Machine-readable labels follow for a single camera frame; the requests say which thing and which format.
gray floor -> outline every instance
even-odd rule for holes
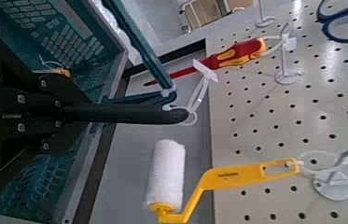
[[[200,51],[166,66],[169,72],[191,66],[192,59],[205,57]],[[192,91],[200,81],[199,74],[177,79],[178,99],[175,105],[186,105]],[[150,76],[134,77],[128,95],[151,91],[143,84]],[[211,168],[209,132],[209,108],[205,99],[199,109],[199,120],[192,127],[118,125],[111,146],[103,181],[94,206],[90,223],[157,223],[153,213],[144,208],[146,180],[150,156],[154,144],[163,138],[171,138],[186,146],[185,198],[195,189],[203,172]],[[194,212],[189,223],[213,223],[213,197],[208,192]]]

scissors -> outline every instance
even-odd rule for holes
[[[322,32],[330,39],[339,43],[348,43],[348,37],[335,36],[333,29],[336,26],[348,23],[348,7],[340,9],[334,13],[326,13],[327,8],[333,8],[333,6],[328,6],[329,0],[322,0],[321,4],[317,9],[318,20],[324,23],[322,27]]]

white bracket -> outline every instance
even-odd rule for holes
[[[275,75],[275,81],[282,85],[290,85],[295,83],[299,77],[303,75],[303,73],[295,70],[295,69],[286,69],[286,57],[285,52],[287,50],[293,50],[297,47],[297,38],[292,37],[289,38],[289,33],[284,34],[289,23],[287,22],[284,28],[281,30],[280,36],[282,41],[281,47],[281,70],[277,72]]]

paint roller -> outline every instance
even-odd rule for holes
[[[160,223],[186,223],[205,190],[232,189],[240,186],[271,181],[299,172],[296,159],[265,161],[250,165],[229,166],[205,172],[180,213],[185,173],[185,147],[174,140],[156,143],[146,188],[146,205],[157,214]],[[294,164],[282,173],[266,174],[266,168]]]

screw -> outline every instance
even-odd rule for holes
[[[43,143],[42,144],[42,149],[43,150],[49,150],[49,143]]]
[[[17,102],[19,102],[20,104],[25,104],[25,96],[24,95],[18,95],[17,96]]]
[[[61,107],[61,102],[60,101],[55,101],[55,106],[56,107]]]
[[[19,131],[20,133],[25,133],[25,124],[20,123],[17,127],[17,131]]]
[[[57,128],[61,128],[61,126],[63,125],[63,123],[62,122],[60,122],[60,121],[55,121],[55,127],[57,127]]]
[[[48,83],[45,80],[41,80],[40,86],[42,86],[43,88],[46,88],[48,86]]]

